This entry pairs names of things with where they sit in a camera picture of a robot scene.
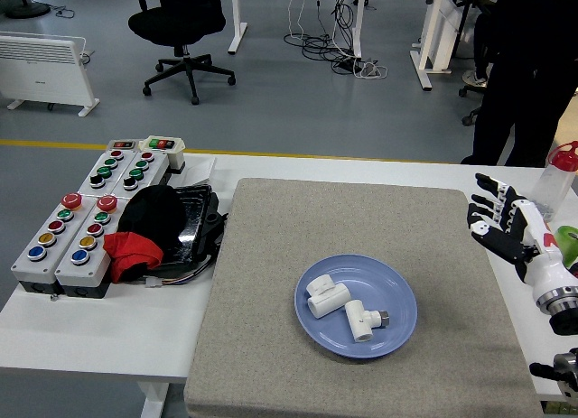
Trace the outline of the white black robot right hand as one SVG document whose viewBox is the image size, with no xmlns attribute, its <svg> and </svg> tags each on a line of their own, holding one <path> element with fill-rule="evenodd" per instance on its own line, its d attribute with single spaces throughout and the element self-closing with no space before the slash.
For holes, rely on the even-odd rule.
<svg viewBox="0 0 578 418">
<path fill-rule="evenodd" d="M 474 240 L 514 265 L 542 312 L 575 309 L 577 278 L 564 266 L 554 234 L 535 203 L 488 175 L 477 173 L 475 179 L 491 196 L 471 196 L 467 223 Z"/>
</svg>

